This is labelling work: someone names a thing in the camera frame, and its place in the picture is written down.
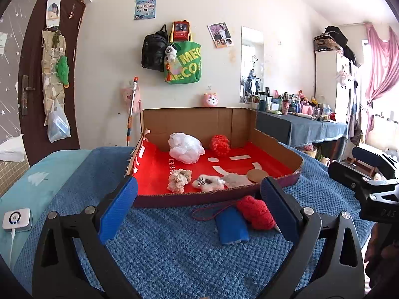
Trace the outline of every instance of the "gray wallpaper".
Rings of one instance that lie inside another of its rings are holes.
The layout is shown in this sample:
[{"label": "gray wallpaper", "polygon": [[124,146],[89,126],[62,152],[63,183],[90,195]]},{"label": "gray wallpaper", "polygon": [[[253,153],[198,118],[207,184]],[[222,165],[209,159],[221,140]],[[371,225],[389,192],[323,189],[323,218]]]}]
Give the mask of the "gray wallpaper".
[{"label": "gray wallpaper", "polygon": [[36,1],[12,0],[0,18],[0,37],[1,33],[7,34],[4,51],[0,49],[0,144],[21,133],[17,100],[19,58]]}]

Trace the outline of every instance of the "open cardboard box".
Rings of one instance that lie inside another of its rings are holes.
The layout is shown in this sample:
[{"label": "open cardboard box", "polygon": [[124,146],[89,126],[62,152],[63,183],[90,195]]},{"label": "open cardboard box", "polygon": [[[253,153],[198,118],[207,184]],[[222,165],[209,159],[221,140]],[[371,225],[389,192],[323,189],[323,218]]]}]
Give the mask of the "open cardboard box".
[{"label": "open cardboard box", "polygon": [[[192,181],[201,174],[223,176],[229,172],[246,175],[252,168],[261,168],[281,187],[294,185],[302,168],[301,156],[256,130],[256,115],[256,111],[245,108],[143,110],[141,139],[127,168],[127,174],[138,182],[134,207],[200,205],[239,199],[259,190],[259,184],[253,184],[205,193],[189,183],[184,187],[184,193],[177,195],[171,193],[167,185],[170,172],[179,168],[192,170]],[[169,136],[177,132],[201,141],[205,154],[197,163],[184,164],[169,156]],[[223,134],[231,141],[231,152],[225,158],[218,158],[208,149],[211,138],[217,134]],[[219,162],[210,162],[209,158],[218,158]]]}]

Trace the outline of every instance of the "beige hanging pocket organizer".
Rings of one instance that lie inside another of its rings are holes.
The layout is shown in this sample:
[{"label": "beige hanging pocket organizer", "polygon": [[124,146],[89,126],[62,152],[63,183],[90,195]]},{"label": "beige hanging pocket organizer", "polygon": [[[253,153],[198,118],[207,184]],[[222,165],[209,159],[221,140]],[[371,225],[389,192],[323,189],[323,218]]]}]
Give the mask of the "beige hanging pocket organizer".
[{"label": "beige hanging pocket organizer", "polygon": [[48,115],[53,105],[53,100],[57,99],[62,109],[64,109],[64,85],[57,77],[56,65],[61,56],[65,55],[66,43],[65,37],[60,35],[59,42],[56,47],[53,47],[53,36],[52,31],[42,31],[43,36],[43,58],[41,61],[42,65],[42,81],[43,81],[43,105],[46,119],[44,125],[48,124]]}]

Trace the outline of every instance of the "teal bedsheet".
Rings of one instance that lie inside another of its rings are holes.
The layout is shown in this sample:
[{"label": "teal bedsheet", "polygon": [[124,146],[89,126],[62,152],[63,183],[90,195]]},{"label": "teal bedsheet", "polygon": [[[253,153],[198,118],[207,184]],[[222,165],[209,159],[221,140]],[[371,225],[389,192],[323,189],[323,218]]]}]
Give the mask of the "teal bedsheet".
[{"label": "teal bedsheet", "polygon": [[[91,150],[60,150],[54,152],[25,172],[3,197],[0,198],[0,218],[7,211],[30,208],[34,226],[42,212],[89,155]],[[16,233],[12,250],[11,269],[14,267],[30,231]],[[8,264],[11,234],[0,228],[0,254]]]}]

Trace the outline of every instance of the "brown round patch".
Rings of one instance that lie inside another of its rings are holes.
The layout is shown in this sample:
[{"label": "brown round patch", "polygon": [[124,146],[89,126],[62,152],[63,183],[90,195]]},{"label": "brown round patch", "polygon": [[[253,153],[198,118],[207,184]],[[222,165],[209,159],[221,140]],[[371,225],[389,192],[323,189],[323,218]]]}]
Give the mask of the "brown round patch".
[{"label": "brown round patch", "polygon": [[265,177],[268,177],[268,176],[269,176],[269,174],[267,174],[266,171],[258,170],[257,168],[249,170],[247,173],[248,180],[250,180],[254,183],[260,183]]}]

